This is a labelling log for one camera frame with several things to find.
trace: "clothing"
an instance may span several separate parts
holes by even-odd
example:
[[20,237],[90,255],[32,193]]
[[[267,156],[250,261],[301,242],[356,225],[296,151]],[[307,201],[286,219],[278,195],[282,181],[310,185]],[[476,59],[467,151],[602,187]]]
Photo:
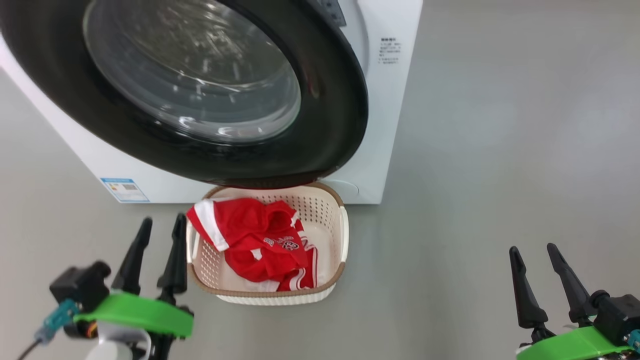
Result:
[[315,286],[317,249],[308,244],[298,212],[284,201],[205,199],[187,217],[238,275],[255,283],[272,281],[256,288]]

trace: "label sticker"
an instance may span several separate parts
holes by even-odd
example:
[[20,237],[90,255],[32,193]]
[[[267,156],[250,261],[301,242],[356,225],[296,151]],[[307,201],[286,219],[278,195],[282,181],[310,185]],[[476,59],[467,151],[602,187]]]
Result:
[[381,38],[380,53],[378,55],[379,64],[397,64],[400,62],[402,43],[396,38]]
[[109,188],[113,196],[121,202],[149,202],[149,199],[132,179],[102,177],[100,180]]

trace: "door glass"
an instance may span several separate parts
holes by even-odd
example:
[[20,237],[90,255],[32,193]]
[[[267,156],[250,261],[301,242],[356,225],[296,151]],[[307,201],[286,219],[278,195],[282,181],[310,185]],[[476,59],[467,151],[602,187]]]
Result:
[[287,129],[300,109],[279,48],[215,0],[94,0],[83,26],[109,82],[184,135],[258,142]]

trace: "basket handle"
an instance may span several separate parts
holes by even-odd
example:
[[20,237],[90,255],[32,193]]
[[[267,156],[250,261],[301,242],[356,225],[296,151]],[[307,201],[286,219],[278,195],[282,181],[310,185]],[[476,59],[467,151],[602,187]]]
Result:
[[187,219],[187,231],[185,239],[187,242],[187,264],[193,263],[193,260],[198,256],[198,246],[200,244],[200,234],[195,231],[193,225],[189,219]]
[[342,235],[342,254],[340,262],[347,261],[347,255],[349,254],[349,217],[347,216],[347,210],[344,206],[340,207],[340,234]]

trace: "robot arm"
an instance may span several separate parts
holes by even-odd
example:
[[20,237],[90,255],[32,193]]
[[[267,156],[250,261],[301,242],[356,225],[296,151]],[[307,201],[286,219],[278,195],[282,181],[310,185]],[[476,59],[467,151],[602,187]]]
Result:
[[172,343],[191,336],[193,313],[186,306],[176,306],[175,300],[175,295],[187,290],[186,217],[176,218],[171,253],[157,282],[161,293],[155,300],[138,296],[151,227],[152,220],[144,219],[111,290],[104,284],[111,269],[101,261],[88,268],[69,268],[50,285],[59,307],[19,360],[37,345],[50,342],[61,327],[70,338],[98,339],[87,360],[167,360]]
[[640,301],[633,295],[612,298],[603,290],[592,296],[583,287],[558,248],[547,245],[554,271],[562,280],[569,301],[569,319],[578,328],[555,335],[545,327],[547,314],[539,307],[527,281],[527,268],[516,247],[509,250],[518,324],[533,329],[531,343],[518,349],[518,360],[638,360],[640,354]]

